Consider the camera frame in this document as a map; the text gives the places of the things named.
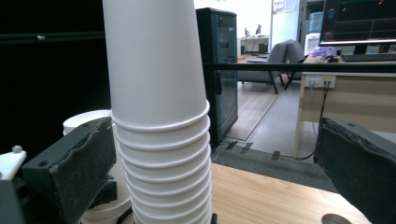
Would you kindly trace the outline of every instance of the desk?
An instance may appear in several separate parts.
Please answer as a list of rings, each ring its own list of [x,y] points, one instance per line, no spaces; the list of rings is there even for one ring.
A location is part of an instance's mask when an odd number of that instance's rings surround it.
[[[219,224],[320,224],[333,213],[353,224],[370,223],[341,195],[212,164],[212,211]]]
[[[304,63],[317,62],[309,56]],[[304,86],[309,75],[336,76],[335,88],[328,92],[323,116],[349,120],[369,130],[396,133],[396,71],[378,74],[302,72],[294,157],[298,157],[301,147],[303,122],[319,121],[323,101],[322,88],[313,89],[311,101],[310,90]]]
[[[260,52],[260,53],[266,53],[268,52],[268,40],[269,40],[269,36],[245,37],[245,38],[241,38],[241,46],[245,47],[245,52],[247,53],[259,53],[260,51],[259,45],[262,45],[263,46],[262,51],[264,52]]]

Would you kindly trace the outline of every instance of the office chair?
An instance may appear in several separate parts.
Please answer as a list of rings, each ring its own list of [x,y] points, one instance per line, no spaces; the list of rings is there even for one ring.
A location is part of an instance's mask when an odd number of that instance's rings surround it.
[[[287,41],[275,44],[271,49],[268,58],[265,60],[252,60],[247,61],[248,63],[286,63],[286,48]],[[285,86],[280,71],[238,71],[238,81],[244,82],[262,82],[268,83],[274,86],[275,93],[277,94],[277,88],[275,79],[279,77],[282,86]]]
[[[304,49],[301,44],[296,40],[288,42],[286,52],[289,63],[303,63],[305,60]],[[301,80],[301,72],[291,72],[289,80],[286,83],[285,90],[288,89],[288,86],[293,80]]]

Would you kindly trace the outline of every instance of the gray floor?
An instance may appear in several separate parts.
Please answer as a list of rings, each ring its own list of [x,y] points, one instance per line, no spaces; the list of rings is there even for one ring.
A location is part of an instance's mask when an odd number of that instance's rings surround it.
[[[282,88],[279,79],[277,82],[277,86]],[[253,143],[251,148],[259,151],[274,153],[277,150],[280,151],[281,155],[293,156],[300,84],[300,81],[293,81],[287,90],[282,91],[255,132],[246,142],[238,142],[238,145],[243,146],[246,143]],[[298,157],[305,157],[314,151],[317,129],[317,123],[304,123],[303,139]],[[375,133],[396,143],[395,133]]]

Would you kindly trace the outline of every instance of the monitor screen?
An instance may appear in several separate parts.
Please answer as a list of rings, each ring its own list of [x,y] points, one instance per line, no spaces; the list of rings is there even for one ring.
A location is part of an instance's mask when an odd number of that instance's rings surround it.
[[[396,44],[396,0],[327,0],[320,46]]]
[[[261,34],[261,33],[262,33],[262,25],[259,24],[259,25],[257,25],[256,35],[259,35],[259,34]]]

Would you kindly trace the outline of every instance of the electrical outlet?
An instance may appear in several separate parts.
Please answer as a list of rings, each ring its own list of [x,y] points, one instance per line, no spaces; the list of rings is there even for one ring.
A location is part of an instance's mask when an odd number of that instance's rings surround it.
[[[305,86],[314,88],[323,88],[329,85],[329,88],[334,88],[336,76],[315,76],[309,75],[305,77]]]

